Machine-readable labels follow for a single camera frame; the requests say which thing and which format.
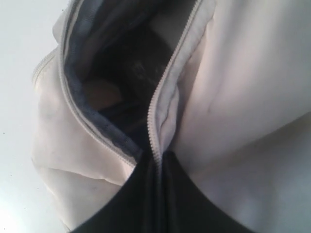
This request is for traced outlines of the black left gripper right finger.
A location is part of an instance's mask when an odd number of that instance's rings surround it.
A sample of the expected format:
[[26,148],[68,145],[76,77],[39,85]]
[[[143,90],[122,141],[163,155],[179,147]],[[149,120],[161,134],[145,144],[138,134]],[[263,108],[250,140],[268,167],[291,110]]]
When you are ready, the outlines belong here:
[[194,184],[172,151],[162,157],[159,188],[161,233],[249,233]]

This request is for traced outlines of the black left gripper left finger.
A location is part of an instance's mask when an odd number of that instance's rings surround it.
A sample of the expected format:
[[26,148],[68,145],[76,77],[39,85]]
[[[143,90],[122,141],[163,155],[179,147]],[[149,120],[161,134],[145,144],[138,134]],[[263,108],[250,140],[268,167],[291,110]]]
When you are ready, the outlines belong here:
[[155,233],[155,165],[143,153],[117,194],[74,233]]

